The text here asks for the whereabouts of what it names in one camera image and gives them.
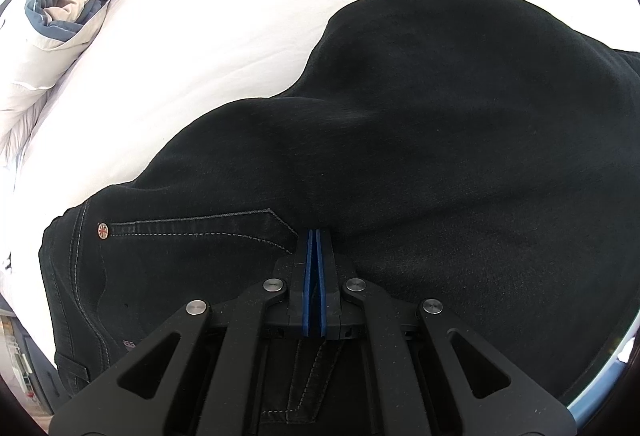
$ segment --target black jeans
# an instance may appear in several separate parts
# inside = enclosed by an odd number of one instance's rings
[[[329,228],[362,277],[439,298],[570,400],[640,308],[639,71],[523,0],[347,6],[291,88],[208,112],[47,229],[67,387]]]

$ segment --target metal screw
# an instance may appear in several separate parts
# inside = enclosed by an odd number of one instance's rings
[[[191,301],[187,304],[187,313],[190,315],[200,315],[207,310],[207,303],[200,300]]]
[[[280,279],[267,279],[262,287],[266,291],[276,292],[282,290],[282,288],[284,287],[284,282],[282,282]]]
[[[347,289],[349,291],[362,291],[367,286],[367,283],[357,277],[349,279],[347,281]]]
[[[442,302],[438,299],[427,299],[422,303],[422,309],[431,315],[437,315],[442,311]]]

